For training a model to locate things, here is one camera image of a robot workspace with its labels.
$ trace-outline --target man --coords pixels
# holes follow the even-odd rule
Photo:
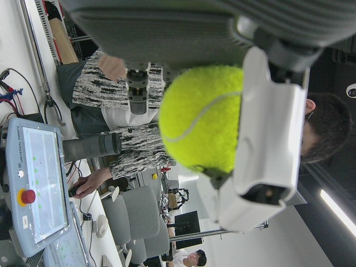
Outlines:
[[[175,236],[172,228],[168,228],[170,237]],[[201,249],[188,254],[184,249],[177,249],[176,242],[172,242],[172,256],[173,261],[169,261],[169,267],[192,267],[192,266],[205,266],[206,256],[205,252]]]
[[[156,122],[164,90],[161,69],[153,66],[150,71],[149,85],[153,90],[149,90],[147,114],[134,115],[124,99],[126,71],[121,59],[97,51],[81,68],[81,73],[75,76],[75,86],[61,84],[62,97],[71,109],[78,135],[84,137],[109,130],[118,132],[122,152],[109,168],[99,169],[75,183],[81,185],[77,190],[78,198],[92,193],[109,178],[129,177],[172,160],[165,152]],[[60,82],[67,82],[68,79],[61,79],[60,69],[58,74]],[[301,162],[317,162],[330,157],[346,142],[350,131],[350,113],[339,98],[331,93],[309,94],[305,105]]]

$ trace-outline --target yellow tennis ball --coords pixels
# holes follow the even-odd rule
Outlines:
[[[243,71],[233,66],[193,68],[165,92],[159,126],[168,153],[209,176],[228,175],[238,144]]]

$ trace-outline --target black ceiling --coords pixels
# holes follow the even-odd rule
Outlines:
[[[356,83],[356,66],[335,63],[327,49],[310,71],[309,92],[332,92],[349,107],[356,121],[356,98],[346,88]],[[356,266],[356,237],[330,211],[321,189],[356,223],[356,128],[347,144],[331,159],[301,166],[298,189],[308,204],[296,209],[334,266]]]

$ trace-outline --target ceiling light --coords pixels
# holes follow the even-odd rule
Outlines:
[[[185,176],[185,175],[178,175],[178,180],[179,182],[190,182],[194,180],[198,180],[199,176],[194,175],[194,176]]]
[[[345,212],[335,203],[335,201],[324,191],[320,192],[322,199],[328,204],[337,217],[346,225],[351,233],[356,236],[356,225],[348,218]]]

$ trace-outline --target red emergency stop button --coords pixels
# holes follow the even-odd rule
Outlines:
[[[21,194],[21,200],[24,204],[31,204],[34,203],[36,199],[36,194],[33,190],[26,190]]]

